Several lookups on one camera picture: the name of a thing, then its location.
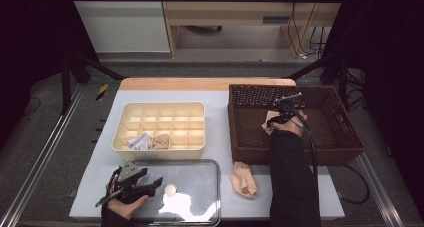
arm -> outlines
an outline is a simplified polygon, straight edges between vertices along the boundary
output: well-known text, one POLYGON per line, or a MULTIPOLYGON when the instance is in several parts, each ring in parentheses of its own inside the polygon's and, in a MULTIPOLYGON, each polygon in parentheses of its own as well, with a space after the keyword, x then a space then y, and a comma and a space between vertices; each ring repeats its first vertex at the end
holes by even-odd
MULTIPOLYGON (((111 187, 106 186, 111 192, 117 178, 114 177, 111 187)), ((148 195, 140 197, 131 204, 125 204, 118 199, 111 199, 102 206, 102 227, 128 227, 131 226, 131 217, 149 198, 148 195)))
POLYGON ((130 220, 125 219, 109 208, 105 208, 102 211, 102 227, 129 227, 130 225, 130 220))
POLYGON ((270 137, 271 225, 321 226, 318 184, 305 159, 302 130, 291 121, 274 127, 270 137))

plastic tray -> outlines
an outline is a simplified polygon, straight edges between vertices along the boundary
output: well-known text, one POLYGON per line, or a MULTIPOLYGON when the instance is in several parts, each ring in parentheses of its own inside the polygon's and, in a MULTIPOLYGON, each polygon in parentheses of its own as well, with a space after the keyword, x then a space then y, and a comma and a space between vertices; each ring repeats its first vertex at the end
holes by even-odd
POLYGON ((155 196, 134 214, 140 226, 216 226, 220 221, 220 171, 213 160, 173 160, 135 162, 148 168, 138 185, 163 177, 155 196), (176 193, 169 196, 166 187, 176 193))
POLYGON ((126 160, 198 159, 205 145, 205 106, 201 102, 128 103, 112 148, 126 160), (152 142, 169 135, 168 149, 132 150, 128 141, 146 132, 152 142))

white table surface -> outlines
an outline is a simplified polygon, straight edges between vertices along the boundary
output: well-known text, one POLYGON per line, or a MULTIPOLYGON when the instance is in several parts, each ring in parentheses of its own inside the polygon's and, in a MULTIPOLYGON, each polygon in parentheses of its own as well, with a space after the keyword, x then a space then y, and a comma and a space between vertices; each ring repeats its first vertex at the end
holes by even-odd
MULTIPOLYGON (((228 124, 228 91, 153 91, 118 90, 109 117, 82 177, 69 216, 76 219, 98 219, 101 207, 95 204, 105 194, 105 185, 112 172, 124 160, 112 149, 112 140, 122 109, 131 102, 188 102, 205 104, 206 136, 203 159, 213 159, 221 171, 221 219, 266 219, 271 203, 269 166, 250 166, 258 186, 255 198, 248 199, 236 193, 229 176, 233 171, 228 124)), ((331 176, 326 167, 318 168, 320 212, 322 219, 344 217, 331 176)), ((134 216, 143 217, 143 208, 134 216)))

hand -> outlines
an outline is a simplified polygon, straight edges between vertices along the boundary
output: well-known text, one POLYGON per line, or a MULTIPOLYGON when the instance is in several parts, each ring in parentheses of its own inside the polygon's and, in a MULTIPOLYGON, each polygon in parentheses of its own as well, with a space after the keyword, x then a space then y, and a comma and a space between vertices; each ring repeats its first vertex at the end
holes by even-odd
MULTIPOLYGON (((305 115, 301 110, 299 110, 299 114, 300 116, 303 117, 303 119, 307 119, 308 116, 305 115)), ((299 118, 297 116, 294 116, 293 118, 296 118, 300 123, 302 123, 302 121, 299 120, 299 118)), ((300 137, 302 137, 302 133, 303 133, 303 128, 298 126, 296 123, 294 123, 293 121, 287 121, 284 124, 279 124, 277 122, 272 122, 271 123, 271 127, 273 127, 274 129, 277 130, 286 130, 286 131, 290 131, 293 132, 297 135, 299 135, 300 137)))
MULTIPOLYGON (((112 181, 112 186, 109 188, 109 192, 113 192, 113 186, 115 185, 115 182, 117 180, 117 177, 115 177, 112 181)), ((130 220, 134 212, 140 208, 149 198, 148 195, 143 195, 138 200, 136 200, 134 203, 131 204, 124 204, 121 201, 119 201, 116 198, 111 199, 108 204, 107 208, 112 210, 113 212, 119 214, 120 216, 124 217, 127 220, 130 220)))

small object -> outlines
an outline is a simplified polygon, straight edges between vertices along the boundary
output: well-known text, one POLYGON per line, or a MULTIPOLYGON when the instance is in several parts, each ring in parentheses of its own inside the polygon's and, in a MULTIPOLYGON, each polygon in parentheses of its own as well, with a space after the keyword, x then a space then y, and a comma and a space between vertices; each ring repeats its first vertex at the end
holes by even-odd
POLYGON ((107 87, 108 87, 108 84, 104 84, 102 85, 102 87, 100 87, 99 93, 96 96, 97 101, 103 98, 103 95, 105 94, 107 87))
POLYGON ((177 193, 177 186, 169 184, 165 187, 165 194, 168 197, 171 197, 177 193))

